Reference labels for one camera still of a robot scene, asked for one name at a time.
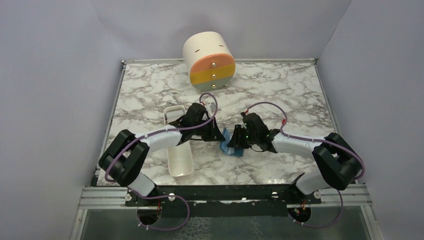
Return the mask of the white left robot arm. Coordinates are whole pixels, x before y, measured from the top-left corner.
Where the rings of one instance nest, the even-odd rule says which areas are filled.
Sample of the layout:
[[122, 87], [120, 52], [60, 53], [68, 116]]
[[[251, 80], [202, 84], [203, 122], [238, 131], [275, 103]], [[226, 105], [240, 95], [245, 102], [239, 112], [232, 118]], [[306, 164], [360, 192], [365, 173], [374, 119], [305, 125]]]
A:
[[121, 130], [98, 161], [107, 182], [138, 193], [138, 199], [147, 206], [157, 200], [157, 185], [141, 172], [149, 154], [183, 145], [194, 136], [203, 142], [225, 140], [214, 114], [202, 103], [193, 103], [186, 111], [169, 111], [164, 117], [166, 125], [156, 131], [137, 136], [128, 129]]

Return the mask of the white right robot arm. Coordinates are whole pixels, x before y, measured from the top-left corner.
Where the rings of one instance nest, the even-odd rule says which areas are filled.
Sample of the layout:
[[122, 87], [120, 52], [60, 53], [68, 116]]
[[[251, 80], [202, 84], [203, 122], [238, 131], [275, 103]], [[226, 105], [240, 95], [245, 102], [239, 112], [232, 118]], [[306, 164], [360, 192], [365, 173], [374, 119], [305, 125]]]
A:
[[243, 113], [242, 117], [243, 125], [235, 125], [227, 147], [249, 149], [257, 145], [263, 152], [293, 154], [315, 161], [317, 171], [303, 173], [290, 184], [288, 196], [296, 204], [318, 190], [343, 191], [364, 172], [359, 156], [335, 132], [324, 138], [295, 136], [280, 129], [268, 129], [256, 113]]

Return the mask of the long white card tray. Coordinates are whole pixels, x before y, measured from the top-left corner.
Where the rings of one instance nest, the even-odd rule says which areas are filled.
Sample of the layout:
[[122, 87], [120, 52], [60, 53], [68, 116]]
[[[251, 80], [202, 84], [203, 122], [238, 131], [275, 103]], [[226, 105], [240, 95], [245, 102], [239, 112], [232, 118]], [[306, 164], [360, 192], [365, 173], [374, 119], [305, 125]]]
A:
[[[167, 125], [186, 113], [182, 105], [169, 106], [163, 111], [163, 121]], [[189, 142], [167, 148], [168, 172], [176, 180], [190, 178], [194, 173], [194, 161]]]

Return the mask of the round three-drawer mini cabinet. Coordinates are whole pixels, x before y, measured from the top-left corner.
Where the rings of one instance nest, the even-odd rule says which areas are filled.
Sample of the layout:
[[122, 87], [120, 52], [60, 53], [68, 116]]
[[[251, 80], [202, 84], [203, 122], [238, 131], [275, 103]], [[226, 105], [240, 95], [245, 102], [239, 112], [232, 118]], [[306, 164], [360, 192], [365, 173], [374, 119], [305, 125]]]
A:
[[217, 32], [192, 35], [184, 43], [182, 55], [189, 81], [199, 92], [219, 89], [235, 75], [236, 61], [224, 38]]

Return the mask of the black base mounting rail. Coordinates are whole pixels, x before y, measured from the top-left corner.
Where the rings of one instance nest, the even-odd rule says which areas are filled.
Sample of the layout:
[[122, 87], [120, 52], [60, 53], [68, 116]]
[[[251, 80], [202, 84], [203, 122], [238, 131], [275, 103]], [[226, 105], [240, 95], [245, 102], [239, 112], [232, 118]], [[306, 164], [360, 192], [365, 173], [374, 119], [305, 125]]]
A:
[[289, 184], [159, 185], [143, 199], [128, 192], [125, 206], [151, 207], [164, 218], [287, 217], [289, 208], [321, 204], [313, 194], [295, 196]]

